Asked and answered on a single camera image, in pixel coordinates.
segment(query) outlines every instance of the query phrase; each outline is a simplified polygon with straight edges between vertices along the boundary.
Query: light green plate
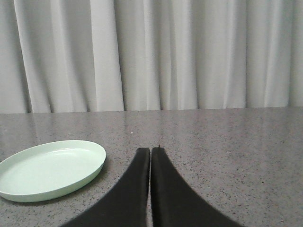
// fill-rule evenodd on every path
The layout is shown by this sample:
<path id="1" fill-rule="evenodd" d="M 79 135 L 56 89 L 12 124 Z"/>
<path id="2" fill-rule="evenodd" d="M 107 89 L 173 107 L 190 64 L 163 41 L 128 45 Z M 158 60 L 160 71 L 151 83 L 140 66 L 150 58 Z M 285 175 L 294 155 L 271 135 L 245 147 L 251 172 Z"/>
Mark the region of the light green plate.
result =
<path id="1" fill-rule="evenodd" d="M 82 140 L 46 143 L 0 163 L 0 195 L 36 202 L 69 194 L 94 179 L 106 158 L 103 147 Z"/>

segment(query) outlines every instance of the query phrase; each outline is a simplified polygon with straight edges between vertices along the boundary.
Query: speckled gray countertop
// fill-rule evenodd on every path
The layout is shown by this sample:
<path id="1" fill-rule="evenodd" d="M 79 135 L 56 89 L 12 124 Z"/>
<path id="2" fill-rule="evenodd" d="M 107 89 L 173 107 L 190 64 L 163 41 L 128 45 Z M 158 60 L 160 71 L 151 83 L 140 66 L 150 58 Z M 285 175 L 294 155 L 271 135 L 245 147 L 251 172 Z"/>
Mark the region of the speckled gray countertop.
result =
<path id="1" fill-rule="evenodd" d="M 303 226 L 301 107 L 0 114 L 0 126 L 0 161 L 58 140 L 90 140 L 107 151 L 101 173 L 74 193 L 36 203 L 0 198 L 3 227 L 59 226 L 102 198 L 138 147 L 159 144 L 199 195 L 239 223 Z"/>

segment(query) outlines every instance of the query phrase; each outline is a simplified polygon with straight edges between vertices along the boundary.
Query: granite countertop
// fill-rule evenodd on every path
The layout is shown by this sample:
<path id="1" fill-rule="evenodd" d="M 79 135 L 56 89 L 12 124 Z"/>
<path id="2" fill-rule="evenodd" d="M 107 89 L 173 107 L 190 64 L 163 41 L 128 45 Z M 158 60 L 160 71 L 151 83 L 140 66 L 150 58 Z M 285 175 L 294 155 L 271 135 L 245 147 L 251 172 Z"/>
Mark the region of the granite countertop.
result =
<path id="1" fill-rule="evenodd" d="M 200 196 L 240 224 L 303 223 L 302 107 L 0 114 L 0 126 L 0 161 L 58 140 L 90 140 L 107 151 L 101 173 L 76 192 L 36 203 L 0 198 L 0 226 L 63 224 L 113 187 L 138 147 L 159 144 Z"/>

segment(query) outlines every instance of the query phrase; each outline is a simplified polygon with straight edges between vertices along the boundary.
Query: white curtain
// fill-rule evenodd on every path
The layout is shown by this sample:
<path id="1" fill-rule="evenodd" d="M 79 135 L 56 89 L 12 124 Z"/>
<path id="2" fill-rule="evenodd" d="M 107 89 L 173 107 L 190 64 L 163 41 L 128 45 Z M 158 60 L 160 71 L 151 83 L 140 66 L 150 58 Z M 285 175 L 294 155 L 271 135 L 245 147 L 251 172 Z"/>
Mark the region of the white curtain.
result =
<path id="1" fill-rule="evenodd" d="M 0 113 L 303 106 L 303 0 L 0 0 Z"/>

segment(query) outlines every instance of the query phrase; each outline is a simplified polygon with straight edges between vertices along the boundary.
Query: plastic plate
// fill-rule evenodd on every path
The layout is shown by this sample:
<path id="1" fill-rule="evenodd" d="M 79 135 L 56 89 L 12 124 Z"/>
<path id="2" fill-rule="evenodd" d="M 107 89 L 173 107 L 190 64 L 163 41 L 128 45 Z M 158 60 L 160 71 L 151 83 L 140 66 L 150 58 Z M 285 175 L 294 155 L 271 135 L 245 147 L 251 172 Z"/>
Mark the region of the plastic plate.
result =
<path id="1" fill-rule="evenodd" d="M 106 158 L 103 147 L 82 140 L 46 143 L 0 163 L 0 195 L 11 201 L 45 201 L 93 180 Z"/>

